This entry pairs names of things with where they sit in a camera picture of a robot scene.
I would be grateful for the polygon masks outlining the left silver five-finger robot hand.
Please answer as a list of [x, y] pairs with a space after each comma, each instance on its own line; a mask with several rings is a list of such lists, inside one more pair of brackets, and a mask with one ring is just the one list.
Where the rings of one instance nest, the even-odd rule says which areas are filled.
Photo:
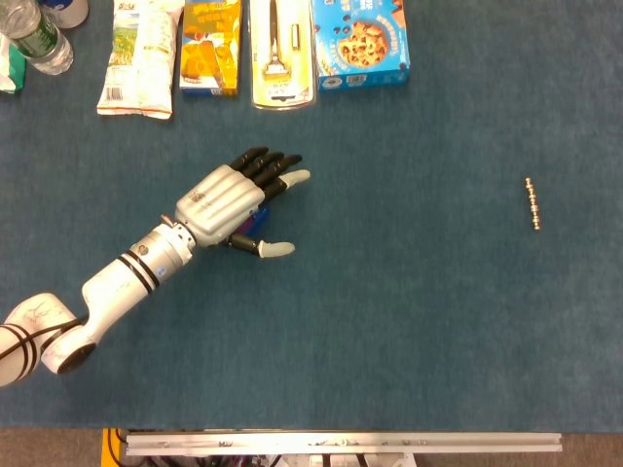
[[274, 198], [311, 178], [309, 170], [292, 168], [301, 161], [299, 155], [250, 148], [177, 201], [174, 219], [199, 247], [223, 244], [262, 259], [290, 255], [293, 243], [253, 239], [240, 228]]

